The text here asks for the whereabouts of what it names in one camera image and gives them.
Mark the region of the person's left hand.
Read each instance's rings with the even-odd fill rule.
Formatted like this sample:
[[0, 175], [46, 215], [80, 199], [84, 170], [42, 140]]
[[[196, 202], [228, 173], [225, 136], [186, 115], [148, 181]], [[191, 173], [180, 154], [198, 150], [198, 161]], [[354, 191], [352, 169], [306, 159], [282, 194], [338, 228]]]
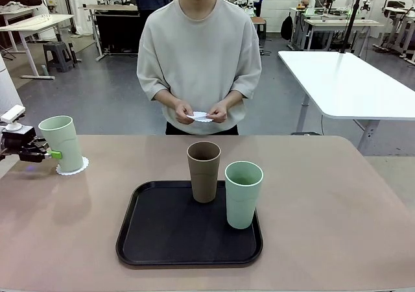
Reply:
[[211, 119], [215, 123], [223, 123], [227, 120], [228, 108], [226, 103], [219, 102], [215, 104], [211, 110], [207, 113], [207, 118]]

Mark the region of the person's right hand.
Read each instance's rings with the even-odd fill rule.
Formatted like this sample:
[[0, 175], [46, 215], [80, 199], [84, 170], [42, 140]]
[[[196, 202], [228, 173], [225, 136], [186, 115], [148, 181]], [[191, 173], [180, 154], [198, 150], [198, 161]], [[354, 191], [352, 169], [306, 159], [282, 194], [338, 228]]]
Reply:
[[177, 100], [175, 103], [176, 119], [179, 123], [184, 125], [190, 125], [194, 119], [189, 116], [193, 116], [193, 111], [190, 105], [182, 100]]

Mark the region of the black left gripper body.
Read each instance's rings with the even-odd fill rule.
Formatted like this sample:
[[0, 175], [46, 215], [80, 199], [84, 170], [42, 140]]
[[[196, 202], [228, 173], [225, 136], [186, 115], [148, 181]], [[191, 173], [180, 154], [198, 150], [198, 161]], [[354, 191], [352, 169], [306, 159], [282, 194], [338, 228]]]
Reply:
[[36, 131], [32, 126], [22, 126], [15, 131], [3, 129], [1, 133], [1, 157], [18, 155], [18, 151], [22, 147], [32, 147], [30, 142], [35, 136]]

